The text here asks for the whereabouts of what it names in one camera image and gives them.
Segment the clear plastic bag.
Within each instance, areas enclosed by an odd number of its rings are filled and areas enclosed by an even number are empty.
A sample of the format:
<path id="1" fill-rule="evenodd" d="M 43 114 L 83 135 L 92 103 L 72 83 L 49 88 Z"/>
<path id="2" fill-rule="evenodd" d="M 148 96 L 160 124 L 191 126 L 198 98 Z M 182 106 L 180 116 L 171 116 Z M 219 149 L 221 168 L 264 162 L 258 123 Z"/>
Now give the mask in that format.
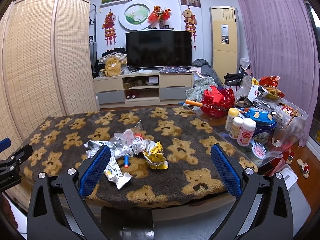
<path id="1" fill-rule="evenodd" d="M 110 142 L 114 144 L 122 155 L 133 156 L 143 152 L 146 148 L 146 141 L 141 134 L 141 121 L 137 122 L 134 128 L 127 129 L 123 133 L 114 133 Z"/>

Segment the blue orange foam dart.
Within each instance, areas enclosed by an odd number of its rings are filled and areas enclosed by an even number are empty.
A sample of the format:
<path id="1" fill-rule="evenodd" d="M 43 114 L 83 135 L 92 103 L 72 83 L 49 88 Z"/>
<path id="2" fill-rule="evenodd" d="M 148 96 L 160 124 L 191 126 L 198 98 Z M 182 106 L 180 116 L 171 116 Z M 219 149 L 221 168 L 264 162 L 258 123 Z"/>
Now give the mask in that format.
<path id="1" fill-rule="evenodd" d="M 130 165 L 129 158 L 130 158 L 130 156 L 128 154 L 124 156 L 124 167 L 125 168 L 128 168 Z"/>

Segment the yellow snack wrapper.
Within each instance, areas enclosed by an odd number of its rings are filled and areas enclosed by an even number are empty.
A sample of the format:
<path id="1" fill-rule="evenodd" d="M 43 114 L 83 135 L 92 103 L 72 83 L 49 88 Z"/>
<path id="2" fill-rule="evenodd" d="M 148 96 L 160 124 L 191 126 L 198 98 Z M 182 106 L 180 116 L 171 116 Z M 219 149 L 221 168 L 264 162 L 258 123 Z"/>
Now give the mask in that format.
<path id="1" fill-rule="evenodd" d="M 148 141 L 143 152 L 147 165 L 153 170 L 166 170 L 169 165 L 163 153 L 161 142 Z"/>

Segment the white green text wrapper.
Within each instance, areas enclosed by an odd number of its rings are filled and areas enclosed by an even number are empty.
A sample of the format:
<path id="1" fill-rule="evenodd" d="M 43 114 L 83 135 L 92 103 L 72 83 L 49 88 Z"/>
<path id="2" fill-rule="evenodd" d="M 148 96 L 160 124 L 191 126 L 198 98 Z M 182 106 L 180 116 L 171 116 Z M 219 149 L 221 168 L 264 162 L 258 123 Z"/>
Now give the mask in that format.
<path id="1" fill-rule="evenodd" d="M 132 176 L 127 172 L 122 172 L 115 157 L 111 156 L 108 165 L 104 170 L 104 174 L 110 182 L 116 184 L 117 190 L 122 189 Z"/>

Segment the black trash bin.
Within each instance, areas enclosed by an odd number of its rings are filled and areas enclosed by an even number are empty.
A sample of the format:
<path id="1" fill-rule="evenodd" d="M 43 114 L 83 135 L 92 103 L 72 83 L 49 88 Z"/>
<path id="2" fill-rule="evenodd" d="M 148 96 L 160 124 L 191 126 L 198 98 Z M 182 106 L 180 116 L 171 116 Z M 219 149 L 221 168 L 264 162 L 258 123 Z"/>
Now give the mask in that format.
<path id="1" fill-rule="evenodd" d="M 149 209 L 101 209 L 101 227 L 111 239 L 155 239 L 152 211 Z"/>

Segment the pink hair brush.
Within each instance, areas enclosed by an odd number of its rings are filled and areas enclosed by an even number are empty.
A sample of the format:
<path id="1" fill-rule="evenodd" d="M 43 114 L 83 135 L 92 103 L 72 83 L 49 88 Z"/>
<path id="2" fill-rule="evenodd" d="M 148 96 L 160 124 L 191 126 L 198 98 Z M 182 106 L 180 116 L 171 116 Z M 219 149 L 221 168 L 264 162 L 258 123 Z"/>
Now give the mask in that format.
<path id="1" fill-rule="evenodd" d="M 267 150 L 265 146 L 259 142 L 255 142 L 254 139 L 251 140 L 252 144 L 252 153 L 258 159 L 264 159 L 267 154 Z"/>

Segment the woven bamboo folding screen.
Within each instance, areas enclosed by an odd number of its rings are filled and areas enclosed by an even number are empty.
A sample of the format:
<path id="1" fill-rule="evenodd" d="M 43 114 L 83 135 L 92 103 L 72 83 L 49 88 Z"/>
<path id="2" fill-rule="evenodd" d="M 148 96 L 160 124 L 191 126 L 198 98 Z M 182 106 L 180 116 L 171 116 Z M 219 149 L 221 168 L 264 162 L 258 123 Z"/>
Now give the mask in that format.
<path id="1" fill-rule="evenodd" d="M 1 138 L 11 144 L 80 145 L 97 111 L 88 0 L 17 0 L 1 18 Z"/>

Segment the white bottle red label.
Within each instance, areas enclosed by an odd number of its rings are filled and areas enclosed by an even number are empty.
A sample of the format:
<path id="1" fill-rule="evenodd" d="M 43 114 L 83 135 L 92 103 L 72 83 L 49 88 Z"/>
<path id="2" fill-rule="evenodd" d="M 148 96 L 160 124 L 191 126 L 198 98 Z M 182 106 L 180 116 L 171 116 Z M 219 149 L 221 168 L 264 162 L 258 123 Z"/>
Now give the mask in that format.
<path id="1" fill-rule="evenodd" d="M 256 122 L 251 118 L 245 118 L 243 120 L 240 132 L 237 137 L 237 143 L 240 146 L 246 147 L 250 144 L 253 133 L 255 132 L 256 125 Z"/>

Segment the white bottle yellow label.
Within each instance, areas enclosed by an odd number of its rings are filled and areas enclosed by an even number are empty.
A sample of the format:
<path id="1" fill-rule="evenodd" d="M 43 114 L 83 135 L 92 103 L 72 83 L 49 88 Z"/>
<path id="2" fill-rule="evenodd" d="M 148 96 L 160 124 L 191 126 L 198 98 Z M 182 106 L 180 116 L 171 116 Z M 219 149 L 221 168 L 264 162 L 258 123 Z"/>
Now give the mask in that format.
<path id="1" fill-rule="evenodd" d="M 232 139 L 237 139 L 239 133 L 240 133 L 240 128 L 242 127 L 242 123 L 243 123 L 243 118 L 237 116 L 233 119 L 232 125 L 231 125 L 231 129 L 229 132 L 229 136 Z"/>

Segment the clear plastic storage box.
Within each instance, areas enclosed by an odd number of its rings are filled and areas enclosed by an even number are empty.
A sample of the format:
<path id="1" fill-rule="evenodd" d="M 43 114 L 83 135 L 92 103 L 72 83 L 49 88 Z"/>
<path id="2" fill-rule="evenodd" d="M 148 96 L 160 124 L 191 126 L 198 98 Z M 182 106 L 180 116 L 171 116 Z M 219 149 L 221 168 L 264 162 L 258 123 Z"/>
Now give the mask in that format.
<path id="1" fill-rule="evenodd" d="M 308 113 L 287 101 L 267 101 L 274 112 L 273 118 L 276 128 L 272 137 L 272 144 L 276 147 L 282 146 L 284 141 L 291 136 L 301 138 Z"/>

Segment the beige grey TV cabinet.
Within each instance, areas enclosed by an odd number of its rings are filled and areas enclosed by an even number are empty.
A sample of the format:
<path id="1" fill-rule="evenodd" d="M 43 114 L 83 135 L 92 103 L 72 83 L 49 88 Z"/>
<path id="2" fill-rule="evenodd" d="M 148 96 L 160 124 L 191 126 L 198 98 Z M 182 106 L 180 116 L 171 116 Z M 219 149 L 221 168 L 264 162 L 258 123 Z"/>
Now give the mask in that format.
<path id="1" fill-rule="evenodd" d="M 93 88 L 100 108 L 177 105 L 193 87 L 192 73 L 163 74 L 145 70 L 111 77 L 96 77 Z"/>

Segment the white bottle yellow cap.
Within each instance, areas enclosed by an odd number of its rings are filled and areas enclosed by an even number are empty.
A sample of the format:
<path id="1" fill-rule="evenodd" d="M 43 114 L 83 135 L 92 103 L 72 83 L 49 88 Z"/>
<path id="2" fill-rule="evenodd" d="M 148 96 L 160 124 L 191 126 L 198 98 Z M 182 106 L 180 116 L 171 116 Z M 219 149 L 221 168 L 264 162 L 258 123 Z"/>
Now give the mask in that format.
<path id="1" fill-rule="evenodd" d="M 239 110 L 237 108 L 230 108 L 228 110 L 225 129 L 229 132 L 231 130 L 233 120 L 235 117 L 239 116 Z"/>

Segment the black flat screen television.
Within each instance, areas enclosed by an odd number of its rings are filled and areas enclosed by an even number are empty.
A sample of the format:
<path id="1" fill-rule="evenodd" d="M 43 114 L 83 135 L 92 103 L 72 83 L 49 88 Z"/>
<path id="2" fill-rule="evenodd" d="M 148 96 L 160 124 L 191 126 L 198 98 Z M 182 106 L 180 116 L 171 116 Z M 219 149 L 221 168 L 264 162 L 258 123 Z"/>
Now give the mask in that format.
<path id="1" fill-rule="evenodd" d="M 191 33 L 178 30 L 144 30 L 125 34 L 127 66 L 135 69 L 190 67 Z"/>

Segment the red hanging ornament right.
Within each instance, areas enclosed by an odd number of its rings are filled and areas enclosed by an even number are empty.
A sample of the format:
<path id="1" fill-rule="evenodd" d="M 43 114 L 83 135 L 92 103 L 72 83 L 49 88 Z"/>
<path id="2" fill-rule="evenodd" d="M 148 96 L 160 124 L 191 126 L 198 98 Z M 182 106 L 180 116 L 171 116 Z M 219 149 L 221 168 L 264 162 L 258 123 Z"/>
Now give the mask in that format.
<path id="1" fill-rule="evenodd" d="M 193 14 L 193 12 L 191 11 L 190 7 L 187 7 L 187 9 L 185 9 L 182 12 L 182 16 L 183 16 L 183 21 L 185 23 L 185 31 L 191 33 L 191 39 L 192 39 L 191 44 L 193 45 L 193 49 L 196 50 L 196 37 L 197 37 L 197 33 L 196 33 L 196 25 L 197 25 L 196 16 L 195 16 L 195 14 Z"/>

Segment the orange handled tool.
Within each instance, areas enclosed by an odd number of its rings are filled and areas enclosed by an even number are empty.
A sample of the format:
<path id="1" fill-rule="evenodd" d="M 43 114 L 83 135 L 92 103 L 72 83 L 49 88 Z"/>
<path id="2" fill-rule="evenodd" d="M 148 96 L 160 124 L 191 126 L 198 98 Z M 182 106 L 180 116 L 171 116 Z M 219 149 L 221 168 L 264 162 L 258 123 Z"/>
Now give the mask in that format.
<path id="1" fill-rule="evenodd" d="M 179 105 L 187 104 L 187 105 L 197 106 L 197 107 L 202 107 L 203 106 L 202 103 L 196 102 L 196 101 L 192 101 L 192 100 L 185 100 L 185 102 L 179 102 L 178 104 Z"/>

